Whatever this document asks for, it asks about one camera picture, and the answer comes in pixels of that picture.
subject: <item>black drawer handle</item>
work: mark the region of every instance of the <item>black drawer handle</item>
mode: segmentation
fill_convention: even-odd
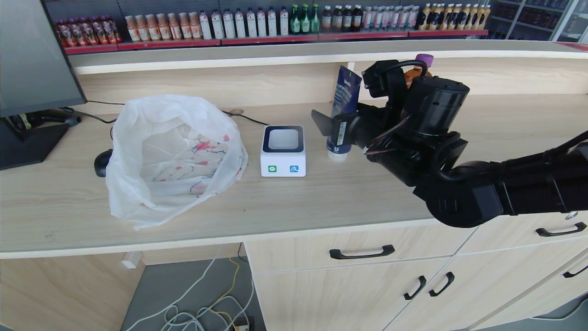
[[[585,266],[585,267],[584,267],[584,269],[582,269],[582,270],[578,271],[577,273],[564,272],[564,273],[563,273],[563,277],[564,277],[564,278],[572,278],[572,277],[574,277],[574,276],[577,276],[577,275],[579,275],[580,273],[582,273],[582,271],[584,271],[584,270],[586,270],[586,269],[588,269],[588,266]]]
[[[555,236],[565,236],[566,234],[582,232],[586,228],[586,224],[584,224],[582,222],[576,223],[574,225],[576,226],[577,229],[572,230],[572,231],[549,232],[549,231],[545,230],[544,228],[540,228],[540,229],[535,230],[535,232],[537,232],[542,237],[555,237]]]
[[[382,246],[382,252],[378,254],[370,254],[370,255],[354,255],[354,256],[347,256],[341,254],[340,249],[332,249],[329,250],[329,254],[331,255],[331,259],[335,260],[351,260],[351,259],[369,259],[370,257],[380,257],[380,256],[387,256],[394,253],[396,250],[392,245],[384,245]]]
[[[419,282],[420,282],[419,288],[416,289],[416,291],[413,295],[405,293],[405,300],[412,300],[417,294],[419,294],[419,292],[423,289],[423,287],[425,285],[427,285],[427,278],[425,278],[424,276],[419,276]]]
[[[434,290],[429,291],[429,295],[432,297],[436,297],[439,296],[441,293],[443,293],[443,291],[445,291],[445,289],[447,289],[449,287],[449,285],[451,285],[451,283],[453,283],[453,281],[455,280],[455,276],[453,275],[452,272],[448,272],[445,276],[447,276],[447,284],[445,284],[445,286],[443,286],[443,288],[439,291],[439,292],[435,292]]]

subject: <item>cabinet door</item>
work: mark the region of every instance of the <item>cabinet door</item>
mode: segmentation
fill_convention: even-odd
[[[588,238],[457,255],[386,331],[456,330],[471,326],[561,268],[588,246]],[[447,283],[446,274],[455,279]]]
[[[474,330],[544,315],[588,292],[588,251],[542,284],[523,293]]]
[[[447,260],[264,273],[253,279],[268,331],[377,331],[410,302],[404,294],[415,293],[419,276],[430,279]]]
[[[0,319],[14,331],[118,331],[145,265],[123,253],[0,261]]]

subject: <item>purple bottle cap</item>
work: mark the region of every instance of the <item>purple bottle cap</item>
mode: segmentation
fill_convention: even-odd
[[[417,54],[415,60],[418,61],[423,61],[424,63],[427,64],[427,68],[429,68],[431,65],[433,65],[433,59],[434,57],[430,54]]]

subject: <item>robotic arm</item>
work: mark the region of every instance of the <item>robotic arm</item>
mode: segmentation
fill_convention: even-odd
[[[407,65],[422,68],[409,89],[402,70]],[[588,131],[543,153],[454,167],[467,141],[449,127],[469,88],[426,77],[426,71],[422,61],[378,61],[363,80],[373,98],[388,97],[385,107],[358,104],[356,113],[335,118],[313,110],[312,118],[324,136],[359,146],[368,160],[414,187],[413,194],[449,226],[475,227],[499,215],[588,210]]]

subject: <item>red shelf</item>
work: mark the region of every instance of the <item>red shelf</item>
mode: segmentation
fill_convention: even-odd
[[[150,49],[150,48],[176,48],[176,47],[205,47],[218,46],[221,44],[217,39],[188,39],[188,40],[170,40],[170,41],[149,41],[149,42],[123,42],[118,44],[118,50],[130,51],[133,49]]]
[[[342,34],[319,34],[319,40],[384,39],[408,37],[405,31],[347,32]]]
[[[455,35],[488,35],[488,30],[422,30],[409,31],[411,37],[442,37]]]
[[[96,46],[80,46],[80,47],[66,47],[65,53],[67,55],[73,54],[88,54],[88,53],[104,53],[116,52],[118,47],[116,45],[96,45]]]
[[[312,35],[280,35],[275,37],[253,37],[253,38],[233,38],[223,39],[223,45],[245,45],[245,44],[274,44],[277,42],[301,42],[301,41],[317,41],[319,37]]]

